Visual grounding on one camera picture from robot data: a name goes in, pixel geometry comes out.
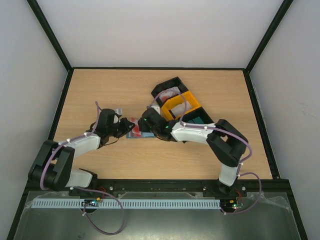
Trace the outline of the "teal card holder wallet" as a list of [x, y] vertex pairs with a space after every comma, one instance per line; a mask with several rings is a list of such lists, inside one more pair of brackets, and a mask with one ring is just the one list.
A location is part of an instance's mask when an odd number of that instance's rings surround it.
[[129, 118], [129, 121], [135, 124], [135, 127], [126, 135], [127, 139], [144, 139], [144, 138], [155, 138], [156, 136], [152, 132], [144, 132], [139, 129], [139, 119]]

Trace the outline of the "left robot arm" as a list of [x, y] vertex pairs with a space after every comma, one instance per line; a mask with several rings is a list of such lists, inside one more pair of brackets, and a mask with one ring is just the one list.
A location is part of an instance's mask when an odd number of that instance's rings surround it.
[[121, 117], [119, 108], [98, 109], [96, 121], [83, 134], [60, 142], [46, 140], [42, 144], [28, 172], [28, 180], [45, 191], [87, 188], [94, 174], [83, 169], [73, 170], [74, 159], [106, 146], [110, 137], [125, 136], [135, 126], [126, 117]]

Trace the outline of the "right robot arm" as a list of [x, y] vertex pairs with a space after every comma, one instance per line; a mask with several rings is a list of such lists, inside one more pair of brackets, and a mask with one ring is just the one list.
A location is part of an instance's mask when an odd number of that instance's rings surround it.
[[221, 163], [216, 191], [229, 196], [236, 189], [243, 162], [252, 156], [249, 141], [227, 120], [217, 123], [188, 123], [166, 120], [154, 108], [148, 108], [138, 120], [141, 131], [150, 131], [166, 142], [194, 142], [209, 146]]

